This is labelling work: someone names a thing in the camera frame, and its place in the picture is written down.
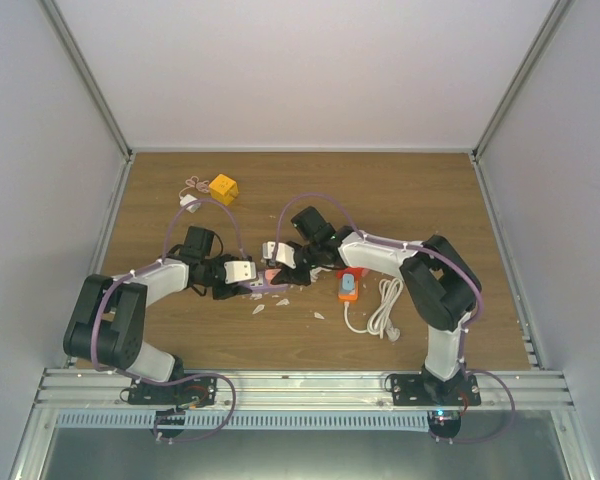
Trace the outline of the purple power strip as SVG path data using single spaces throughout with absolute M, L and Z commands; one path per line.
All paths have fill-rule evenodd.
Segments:
M 264 277 L 253 280 L 241 281 L 237 283 L 238 286 L 245 289 L 248 294 L 277 294 L 284 292 L 288 289 L 288 284 L 274 285 L 266 280 Z

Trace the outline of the white USB charger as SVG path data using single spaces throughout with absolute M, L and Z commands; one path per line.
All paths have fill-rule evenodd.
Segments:
M 180 207 L 190 213 L 195 213 L 201 206 L 199 199 L 193 195 L 187 194 L 180 198 Z

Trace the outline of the yellow cube socket adapter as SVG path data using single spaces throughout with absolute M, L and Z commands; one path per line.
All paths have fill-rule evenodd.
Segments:
M 229 206 L 239 195 L 237 182 L 224 174 L 218 174 L 209 183 L 211 197 L 224 206 Z

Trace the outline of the pink plug adapter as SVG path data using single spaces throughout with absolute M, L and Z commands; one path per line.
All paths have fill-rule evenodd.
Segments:
M 267 269 L 264 271 L 264 279 L 269 284 L 275 284 L 275 278 L 281 273 L 280 269 Z

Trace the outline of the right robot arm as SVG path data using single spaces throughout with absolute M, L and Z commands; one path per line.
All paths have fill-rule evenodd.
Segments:
M 262 245 L 262 257 L 280 269 L 276 283 L 308 285 L 310 271 L 361 268 L 390 276 L 406 287 L 428 326 L 427 355 L 420 374 L 424 396 L 444 405 L 468 380 L 464 355 L 468 326 L 484 309 L 482 286 L 443 236 L 423 242 L 379 237 L 350 223 L 335 229 L 309 206 L 292 218 L 302 244 L 277 239 Z

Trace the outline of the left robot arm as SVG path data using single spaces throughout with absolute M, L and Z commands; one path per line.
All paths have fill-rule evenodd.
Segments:
M 182 243 L 148 266 L 117 276 L 88 276 L 64 334 L 64 352 L 89 360 L 96 370 L 107 367 L 151 384 L 165 404 L 181 400 L 186 380 L 176 373 L 176 356 L 144 340 L 146 310 L 187 289 L 214 300 L 249 294 L 256 264 L 249 256 L 214 255 L 218 239 L 212 230 L 191 227 Z

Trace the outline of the red cube socket adapter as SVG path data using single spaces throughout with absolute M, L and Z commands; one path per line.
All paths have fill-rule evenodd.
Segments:
M 354 275 L 357 279 L 364 278 L 369 274 L 370 270 L 366 268 L 355 268 Z

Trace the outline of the white paper scraps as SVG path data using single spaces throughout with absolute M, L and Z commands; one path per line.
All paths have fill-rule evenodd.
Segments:
M 275 320 L 325 320 L 326 310 L 307 291 L 255 293 L 247 297 L 250 315 Z

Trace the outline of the blue USB charger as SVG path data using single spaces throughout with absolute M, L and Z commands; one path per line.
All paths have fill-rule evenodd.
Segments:
M 341 277 L 341 293 L 352 295 L 356 291 L 356 278 L 352 273 L 344 273 Z

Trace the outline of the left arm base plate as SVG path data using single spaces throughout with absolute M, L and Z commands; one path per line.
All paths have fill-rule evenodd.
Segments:
M 120 392 L 119 399 L 136 406 L 206 407 L 215 403 L 216 387 L 217 379 L 208 376 L 171 386 L 132 380 Z

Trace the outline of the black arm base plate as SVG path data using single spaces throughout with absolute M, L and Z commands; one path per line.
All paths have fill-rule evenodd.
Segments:
M 427 370 L 420 373 L 391 373 L 384 381 L 394 406 L 480 406 L 481 396 L 474 375 L 458 371 L 442 381 Z

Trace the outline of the aluminium frame rail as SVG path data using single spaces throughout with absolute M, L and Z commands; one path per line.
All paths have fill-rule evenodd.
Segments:
M 429 403 L 406 393 L 381 371 L 226 371 L 236 389 L 239 411 L 423 410 Z M 476 376 L 477 410 L 572 410 L 574 401 L 562 373 L 505 371 Z M 121 391 L 131 380 L 80 369 L 49 369 L 42 375 L 34 405 L 40 408 L 126 408 Z

